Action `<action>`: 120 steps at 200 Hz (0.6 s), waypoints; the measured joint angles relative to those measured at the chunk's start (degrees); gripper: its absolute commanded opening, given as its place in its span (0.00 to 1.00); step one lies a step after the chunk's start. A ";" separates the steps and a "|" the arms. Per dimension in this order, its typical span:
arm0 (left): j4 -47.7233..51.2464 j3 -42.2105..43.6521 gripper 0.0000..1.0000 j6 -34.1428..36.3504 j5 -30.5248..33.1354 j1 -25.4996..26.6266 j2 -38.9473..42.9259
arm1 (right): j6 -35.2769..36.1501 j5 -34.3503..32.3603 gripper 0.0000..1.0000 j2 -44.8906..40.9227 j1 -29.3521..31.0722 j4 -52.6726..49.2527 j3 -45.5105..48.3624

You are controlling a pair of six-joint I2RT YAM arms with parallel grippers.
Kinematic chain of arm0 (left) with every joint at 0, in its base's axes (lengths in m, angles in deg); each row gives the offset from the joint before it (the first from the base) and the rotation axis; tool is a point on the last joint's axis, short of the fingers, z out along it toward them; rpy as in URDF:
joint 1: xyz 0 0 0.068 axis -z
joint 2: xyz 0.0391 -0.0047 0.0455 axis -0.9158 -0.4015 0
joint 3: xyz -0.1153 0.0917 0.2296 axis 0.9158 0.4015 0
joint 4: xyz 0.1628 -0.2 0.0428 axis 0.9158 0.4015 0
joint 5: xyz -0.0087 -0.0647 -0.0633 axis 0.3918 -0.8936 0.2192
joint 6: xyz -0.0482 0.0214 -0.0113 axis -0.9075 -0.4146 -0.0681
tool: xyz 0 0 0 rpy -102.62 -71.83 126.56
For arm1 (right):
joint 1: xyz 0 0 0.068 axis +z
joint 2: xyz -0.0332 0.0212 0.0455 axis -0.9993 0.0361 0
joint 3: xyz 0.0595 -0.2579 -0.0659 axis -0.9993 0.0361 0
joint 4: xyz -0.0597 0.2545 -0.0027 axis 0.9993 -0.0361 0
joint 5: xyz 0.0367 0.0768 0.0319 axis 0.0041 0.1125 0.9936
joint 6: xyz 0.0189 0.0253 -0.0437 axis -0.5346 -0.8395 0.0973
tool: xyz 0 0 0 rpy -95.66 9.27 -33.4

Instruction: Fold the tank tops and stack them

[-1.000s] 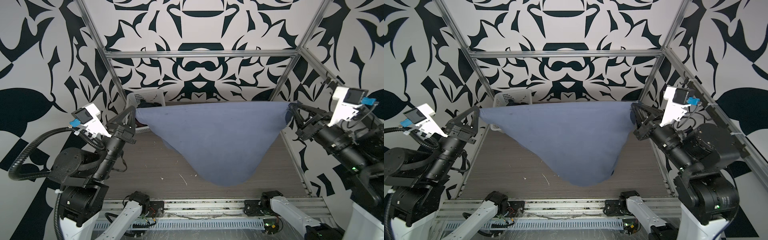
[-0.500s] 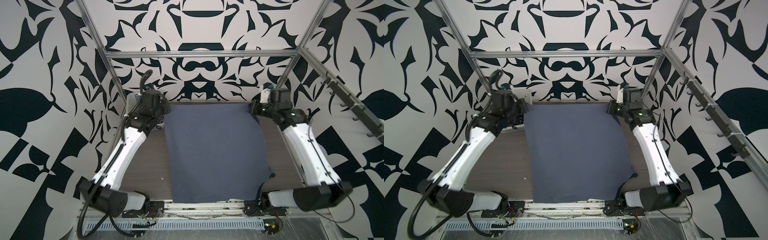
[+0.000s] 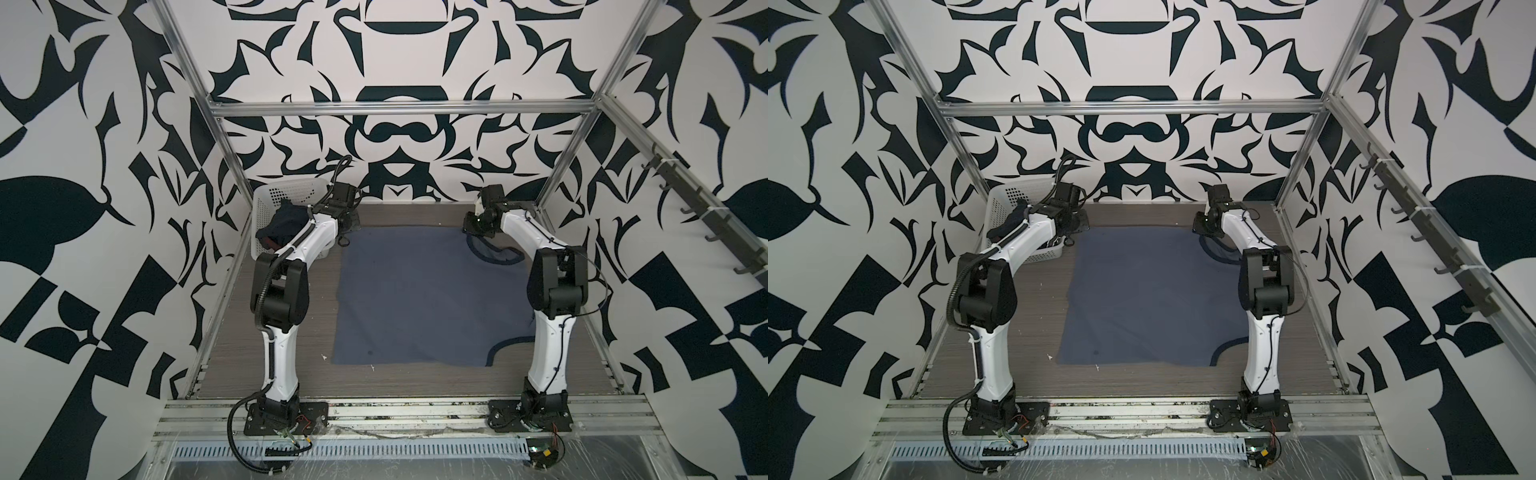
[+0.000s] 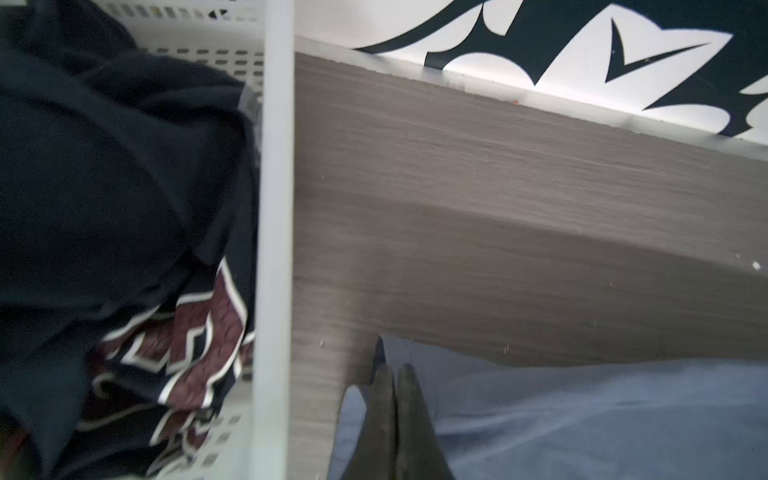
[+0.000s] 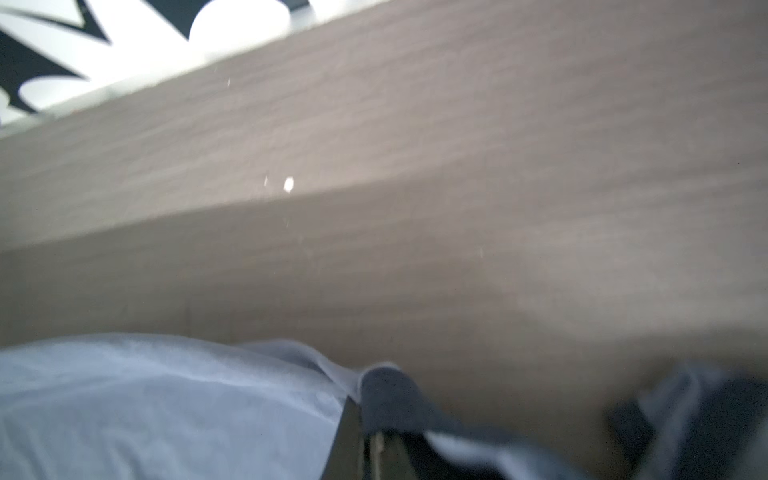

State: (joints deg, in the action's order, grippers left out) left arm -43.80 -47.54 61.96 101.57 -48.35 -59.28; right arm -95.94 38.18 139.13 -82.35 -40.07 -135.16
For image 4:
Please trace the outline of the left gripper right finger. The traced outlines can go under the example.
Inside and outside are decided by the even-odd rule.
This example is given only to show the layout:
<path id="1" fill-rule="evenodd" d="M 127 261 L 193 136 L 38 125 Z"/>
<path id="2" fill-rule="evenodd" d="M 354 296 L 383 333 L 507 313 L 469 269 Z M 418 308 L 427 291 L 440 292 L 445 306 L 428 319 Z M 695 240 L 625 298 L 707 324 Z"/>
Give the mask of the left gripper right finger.
<path id="1" fill-rule="evenodd" d="M 454 479 L 429 417 L 413 365 L 398 372 L 396 384 L 396 479 Z"/>

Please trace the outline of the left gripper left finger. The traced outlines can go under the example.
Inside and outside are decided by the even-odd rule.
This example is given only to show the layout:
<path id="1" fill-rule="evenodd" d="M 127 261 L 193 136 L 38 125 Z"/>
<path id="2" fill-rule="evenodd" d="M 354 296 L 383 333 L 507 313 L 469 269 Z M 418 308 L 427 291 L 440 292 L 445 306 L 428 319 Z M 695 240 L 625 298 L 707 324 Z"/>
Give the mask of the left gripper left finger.
<path id="1" fill-rule="evenodd" d="M 394 479 L 396 454 L 394 373 L 384 364 L 376 371 L 369 406 L 343 479 Z"/>

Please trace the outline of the blue-grey tank top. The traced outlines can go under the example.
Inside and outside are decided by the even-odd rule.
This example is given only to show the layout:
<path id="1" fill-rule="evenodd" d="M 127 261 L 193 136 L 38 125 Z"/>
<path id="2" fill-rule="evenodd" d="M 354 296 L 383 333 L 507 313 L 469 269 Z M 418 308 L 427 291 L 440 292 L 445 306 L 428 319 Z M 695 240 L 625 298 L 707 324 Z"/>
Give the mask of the blue-grey tank top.
<path id="1" fill-rule="evenodd" d="M 684 359 L 503 367 L 392 335 L 458 479 L 763 479 L 767 365 Z"/>

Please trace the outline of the white plastic laundry basket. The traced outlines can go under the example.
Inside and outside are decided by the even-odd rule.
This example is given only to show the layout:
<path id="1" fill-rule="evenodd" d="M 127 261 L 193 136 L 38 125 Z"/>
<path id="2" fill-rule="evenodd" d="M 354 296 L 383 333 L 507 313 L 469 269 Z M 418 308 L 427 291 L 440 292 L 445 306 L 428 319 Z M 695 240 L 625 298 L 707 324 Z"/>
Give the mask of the white plastic laundry basket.
<path id="1" fill-rule="evenodd" d="M 163 479 L 283 479 L 288 467 L 292 326 L 295 38 L 290 1 L 105 1 L 152 53 L 242 79 L 260 152 L 253 366 L 198 455 Z"/>

